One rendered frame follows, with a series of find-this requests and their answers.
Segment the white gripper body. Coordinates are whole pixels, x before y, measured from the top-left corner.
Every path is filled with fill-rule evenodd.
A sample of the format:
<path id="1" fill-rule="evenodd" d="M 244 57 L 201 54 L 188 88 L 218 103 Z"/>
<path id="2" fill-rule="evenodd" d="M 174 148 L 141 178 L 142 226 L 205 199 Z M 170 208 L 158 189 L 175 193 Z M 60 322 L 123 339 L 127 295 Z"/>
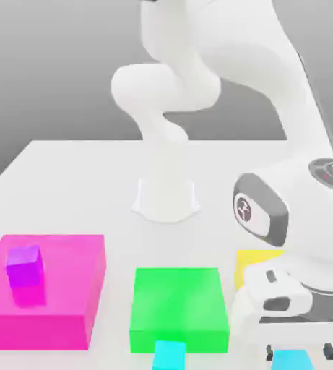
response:
<path id="1" fill-rule="evenodd" d="M 333 343 L 333 321 L 263 317 L 257 324 L 257 337 L 266 343 Z"/>

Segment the small cyan cube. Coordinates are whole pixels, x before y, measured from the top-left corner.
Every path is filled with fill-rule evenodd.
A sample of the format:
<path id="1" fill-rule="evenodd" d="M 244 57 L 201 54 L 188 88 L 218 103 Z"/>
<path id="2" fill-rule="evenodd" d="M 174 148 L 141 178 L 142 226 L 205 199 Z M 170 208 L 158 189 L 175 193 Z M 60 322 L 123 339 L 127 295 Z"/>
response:
<path id="1" fill-rule="evenodd" d="M 276 350 L 270 370 L 315 370 L 306 350 Z"/>
<path id="2" fill-rule="evenodd" d="M 155 342 L 152 370 L 185 370 L 186 344 L 157 340 Z"/>

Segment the small purple cube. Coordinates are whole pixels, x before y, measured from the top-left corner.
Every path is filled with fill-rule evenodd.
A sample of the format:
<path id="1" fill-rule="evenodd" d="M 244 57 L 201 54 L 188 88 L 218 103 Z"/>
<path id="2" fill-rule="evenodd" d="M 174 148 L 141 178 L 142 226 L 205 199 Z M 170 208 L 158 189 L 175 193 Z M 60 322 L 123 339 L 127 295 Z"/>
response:
<path id="1" fill-rule="evenodd" d="M 37 244 L 11 247 L 6 271 L 16 305 L 27 308 L 46 304 L 43 258 Z"/>

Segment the large yellow box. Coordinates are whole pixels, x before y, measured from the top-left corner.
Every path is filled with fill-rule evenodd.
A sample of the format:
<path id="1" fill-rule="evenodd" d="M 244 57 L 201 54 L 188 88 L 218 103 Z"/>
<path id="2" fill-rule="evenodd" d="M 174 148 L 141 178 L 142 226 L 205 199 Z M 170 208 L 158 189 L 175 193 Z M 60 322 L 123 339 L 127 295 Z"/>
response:
<path id="1" fill-rule="evenodd" d="M 235 260 L 234 283 L 235 291 L 238 291 L 244 285 L 244 270 L 247 266 L 265 262 L 283 255 L 283 251 L 271 249 L 259 250 L 238 250 Z"/>

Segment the large green box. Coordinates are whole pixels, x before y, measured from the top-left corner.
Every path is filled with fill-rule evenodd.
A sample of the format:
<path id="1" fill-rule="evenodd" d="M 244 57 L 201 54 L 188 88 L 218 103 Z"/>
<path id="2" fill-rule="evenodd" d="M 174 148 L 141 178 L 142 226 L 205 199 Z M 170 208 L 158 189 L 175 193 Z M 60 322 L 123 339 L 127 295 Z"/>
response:
<path id="1" fill-rule="evenodd" d="M 151 353 L 158 340 L 188 353 L 226 353 L 230 328 L 216 267 L 136 269 L 129 323 L 132 353 Z"/>

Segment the large pink box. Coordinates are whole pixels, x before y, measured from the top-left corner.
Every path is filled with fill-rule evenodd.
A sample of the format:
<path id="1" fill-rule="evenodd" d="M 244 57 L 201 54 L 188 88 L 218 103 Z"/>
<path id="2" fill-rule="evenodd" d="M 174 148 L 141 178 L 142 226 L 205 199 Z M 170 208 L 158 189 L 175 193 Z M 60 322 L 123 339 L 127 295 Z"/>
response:
<path id="1" fill-rule="evenodd" d="M 37 245 L 43 276 L 11 287 L 7 256 Z M 0 240 L 0 350 L 88 350 L 106 271 L 102 235 L 5 235 Z"/>

